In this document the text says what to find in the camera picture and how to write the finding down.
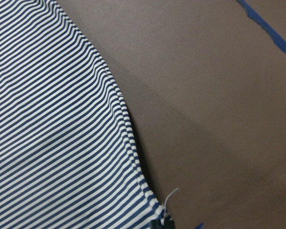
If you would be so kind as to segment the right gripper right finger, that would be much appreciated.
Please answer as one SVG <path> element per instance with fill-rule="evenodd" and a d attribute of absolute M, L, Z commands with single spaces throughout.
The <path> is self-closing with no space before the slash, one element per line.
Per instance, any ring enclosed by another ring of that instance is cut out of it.
<path fill-rule="evenodd" d="M 171 216 L 166 216 L 164 218 L 163 229 L 174 229 L 174 220 Z"/>

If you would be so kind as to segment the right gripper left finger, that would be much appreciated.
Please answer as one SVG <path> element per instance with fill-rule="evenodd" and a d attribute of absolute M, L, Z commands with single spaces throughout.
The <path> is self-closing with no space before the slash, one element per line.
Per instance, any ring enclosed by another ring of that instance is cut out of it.
<path fill-rule="evenodd" d="M 152 220 L 150 222 L 150 229 L 162 229 L 162 224 L 160 220 Z"/>

